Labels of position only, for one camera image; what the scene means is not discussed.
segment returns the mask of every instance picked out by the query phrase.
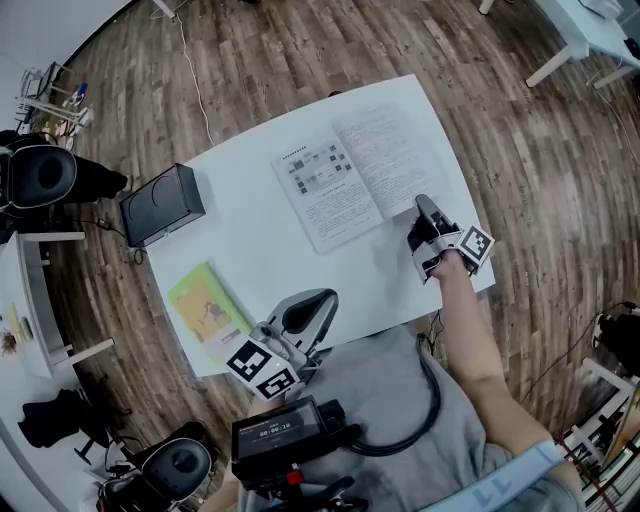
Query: black box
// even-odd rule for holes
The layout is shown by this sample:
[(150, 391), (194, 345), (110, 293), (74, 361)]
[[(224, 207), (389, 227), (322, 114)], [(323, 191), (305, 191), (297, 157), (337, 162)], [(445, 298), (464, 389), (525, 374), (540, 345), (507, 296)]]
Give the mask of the black box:
[(130, 247), (146, 247), (205, 214), (193, 169), (175, 164), (120, 203)]

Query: shirt sleeve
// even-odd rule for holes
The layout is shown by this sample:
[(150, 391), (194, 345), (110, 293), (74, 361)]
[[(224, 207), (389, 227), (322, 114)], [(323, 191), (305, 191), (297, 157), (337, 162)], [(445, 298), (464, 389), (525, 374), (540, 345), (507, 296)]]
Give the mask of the shirt sleeve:
[(503, 512), (583, 512), (584, 502), (552, 475), (542, 477), (502, 508)]

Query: black and white square marker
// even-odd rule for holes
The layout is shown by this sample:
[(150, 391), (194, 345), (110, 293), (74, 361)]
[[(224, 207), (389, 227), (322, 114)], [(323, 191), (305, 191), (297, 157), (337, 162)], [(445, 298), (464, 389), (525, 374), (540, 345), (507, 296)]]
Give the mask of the black and white square marker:
[(285, 368), (279, 373), (276, 373), (273, 377), (265, 380), (262, 384), (258, 384), (256, 388), (267, 399), (271, 399), (281, 391), (287, 389), (295, 383), (295, 379), (289, 372), (288, 368)]
[(478, 231), (475, 227), (471, 226), (460, 246), (465, 251), (469, 252), (471, 256), (475, 257), (478, 261), (481, 261), (491, 246), (491, 239), (484, 233)]
[(257, 344), (247, 341), (242, 348), (238, 350), (227, 361), (238, 377), (251, 382), (259, 372), (264, 368), (271, 359), (271, 354), (262, 350)]

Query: red button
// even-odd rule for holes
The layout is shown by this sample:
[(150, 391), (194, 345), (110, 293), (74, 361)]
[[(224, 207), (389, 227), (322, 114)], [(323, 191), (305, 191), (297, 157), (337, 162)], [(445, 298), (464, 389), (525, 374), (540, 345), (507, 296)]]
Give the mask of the red button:
[(287, 473), (287, 483), (289, 485), (300, 485), (302, 482), (304, 482), (304, 478), (302, 478), (302, 473), (300, 471)]

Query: light blue strap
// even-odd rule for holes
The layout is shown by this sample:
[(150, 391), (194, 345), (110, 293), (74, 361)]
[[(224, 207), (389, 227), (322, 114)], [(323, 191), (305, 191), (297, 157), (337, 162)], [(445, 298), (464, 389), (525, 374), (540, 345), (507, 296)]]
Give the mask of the light blue strap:
[(538, 443), (493, 473), (419, 512), (491, 512), (531, 487), (550, 469), (564, 462), (553, 441)]

